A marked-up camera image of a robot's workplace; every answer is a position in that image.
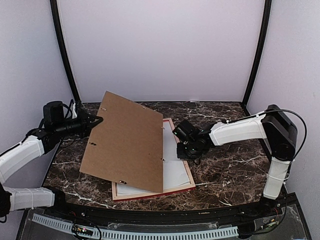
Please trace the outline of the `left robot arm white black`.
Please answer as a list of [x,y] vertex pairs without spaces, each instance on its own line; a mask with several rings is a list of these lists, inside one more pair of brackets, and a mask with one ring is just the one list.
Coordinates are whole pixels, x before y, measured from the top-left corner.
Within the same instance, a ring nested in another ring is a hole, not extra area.
[[69,135],[84,138],[103,122],[100,116],[85,114],[58,123],[45,124],[43,128],[30,130],[25,138],[0,154],[0,216],[7,218],[10,212],[38,207],[50,207],[60,218],[71,213],[65,193],[55,187],[12,188],[5,182],[29,162],[46,155]]

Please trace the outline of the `brown cardboard backing board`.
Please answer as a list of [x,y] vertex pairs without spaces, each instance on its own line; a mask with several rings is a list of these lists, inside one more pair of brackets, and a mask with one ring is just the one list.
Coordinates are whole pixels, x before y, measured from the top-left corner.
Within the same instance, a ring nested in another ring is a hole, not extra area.
[[80,172],[118,184],[161,193],[163,115],[106,92],[90,133]]

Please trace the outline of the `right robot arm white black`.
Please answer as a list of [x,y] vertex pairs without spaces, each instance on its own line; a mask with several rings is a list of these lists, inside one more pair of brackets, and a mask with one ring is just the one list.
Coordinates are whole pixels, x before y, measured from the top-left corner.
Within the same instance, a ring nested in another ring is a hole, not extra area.
[[266,217],[275,208],[281,188],[290,175],[290,168],[300,149],[298,129],[287,116],[289,110],[271,104],[265,111],[236,120],[213,123],[203,129],[183,120],[172,131],[179,139],[176,153],[179,159],[196,160],[209,149],[252,139],[267,140],[271,164],[263,190],[263,200],[255,205],[255,213]]

